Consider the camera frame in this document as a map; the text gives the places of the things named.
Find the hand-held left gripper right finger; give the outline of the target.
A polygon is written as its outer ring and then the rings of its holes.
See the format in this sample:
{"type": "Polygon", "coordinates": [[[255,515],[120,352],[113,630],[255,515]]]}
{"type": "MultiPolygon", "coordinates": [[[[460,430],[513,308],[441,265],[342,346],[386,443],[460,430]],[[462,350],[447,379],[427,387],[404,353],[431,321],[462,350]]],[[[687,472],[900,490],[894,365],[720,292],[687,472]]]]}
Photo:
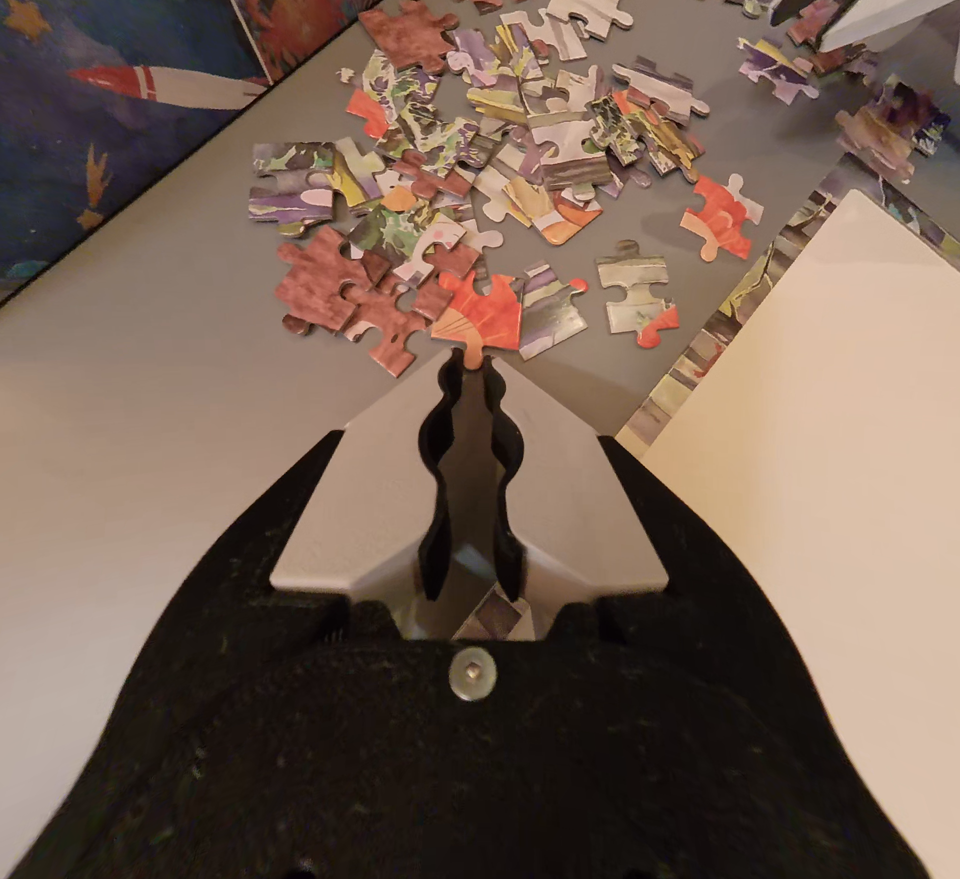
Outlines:
{"type": "Polygon", "coordinates": [[[501,468],[493,553],[510,601],[565,606],[661,592],[668,573],[601,435],[517,369],[482,365],[501,468]]]}

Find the jigsaw puzzle frame board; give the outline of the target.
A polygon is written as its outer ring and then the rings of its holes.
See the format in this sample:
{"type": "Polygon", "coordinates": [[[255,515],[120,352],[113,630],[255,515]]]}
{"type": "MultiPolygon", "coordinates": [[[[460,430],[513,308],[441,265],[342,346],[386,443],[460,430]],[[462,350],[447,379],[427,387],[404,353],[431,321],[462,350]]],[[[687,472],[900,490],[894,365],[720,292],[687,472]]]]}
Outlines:
{"type": "Polygon", "coordinates": [[[469,877],[958,877],[958,272],[869,192],[637,461],[669,575],[495,646],[469,877]]]}

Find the pile of jigsaw puzzle pieces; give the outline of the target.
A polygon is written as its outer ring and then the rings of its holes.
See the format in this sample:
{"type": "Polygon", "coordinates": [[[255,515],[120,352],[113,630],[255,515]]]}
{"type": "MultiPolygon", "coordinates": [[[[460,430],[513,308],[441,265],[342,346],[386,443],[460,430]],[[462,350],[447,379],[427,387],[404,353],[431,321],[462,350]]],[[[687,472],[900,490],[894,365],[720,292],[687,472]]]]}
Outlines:
{"type": "Polygon", "coordinates": [[[855,165],[902,188],[935,149],[933,99],[864,45],[821,52],[847,0],[787,35],[767,0],[443,0],[362,14],[375,48],[341,72],[350,138],[254,149],[252,218],[280,220],[286,340],[358,342],[394,377],[448,307],[441,273],[524,281],[515,352],[639,393],[734,267],[759,271],[774,219],[855,165]],[[927,127],[934,125],[933,133],[927,127]]]}

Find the illustrated cardboard puzzle box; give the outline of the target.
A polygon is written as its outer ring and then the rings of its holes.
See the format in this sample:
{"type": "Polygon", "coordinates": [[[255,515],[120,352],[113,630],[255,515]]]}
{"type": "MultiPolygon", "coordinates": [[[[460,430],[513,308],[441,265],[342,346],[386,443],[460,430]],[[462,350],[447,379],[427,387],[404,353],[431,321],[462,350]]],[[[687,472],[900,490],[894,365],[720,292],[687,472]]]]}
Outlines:
{"type": "Polygon", "coordinates": [[[1,0],[1,301],[381,0],[1,0]]]}

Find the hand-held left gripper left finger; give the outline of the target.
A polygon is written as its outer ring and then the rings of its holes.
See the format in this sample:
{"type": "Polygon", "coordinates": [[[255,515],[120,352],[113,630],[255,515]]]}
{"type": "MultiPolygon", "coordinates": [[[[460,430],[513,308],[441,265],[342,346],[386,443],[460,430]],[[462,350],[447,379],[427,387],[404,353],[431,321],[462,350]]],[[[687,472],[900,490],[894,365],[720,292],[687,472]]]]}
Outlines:
{"type": "Polygon", "coordinates": [[[350,420],[270,573],[278,592],[409,604],[423,590],[418,549],[437,481],[419,435],[444,398],[446,348],[350,420]]]}

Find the red fan-patterned jigsaw piece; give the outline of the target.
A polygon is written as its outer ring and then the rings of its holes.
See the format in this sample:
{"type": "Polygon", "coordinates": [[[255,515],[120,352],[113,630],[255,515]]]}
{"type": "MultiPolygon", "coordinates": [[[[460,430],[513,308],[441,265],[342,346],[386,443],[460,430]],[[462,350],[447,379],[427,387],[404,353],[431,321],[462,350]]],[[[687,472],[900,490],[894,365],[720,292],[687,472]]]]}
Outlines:
{"type": "Polygon", "coordinates": [[[430,328],[431,339],[462,345],[463,365],[470,371],[481,368],[487,346],[518,351],[522,333],[524,281],[493,274],[488,278],[486,291],[478,292],[474,279],[474,270],[465,273],[464,278],[446,271],[439,274],[439,288],[452,295],[430,328]]]}

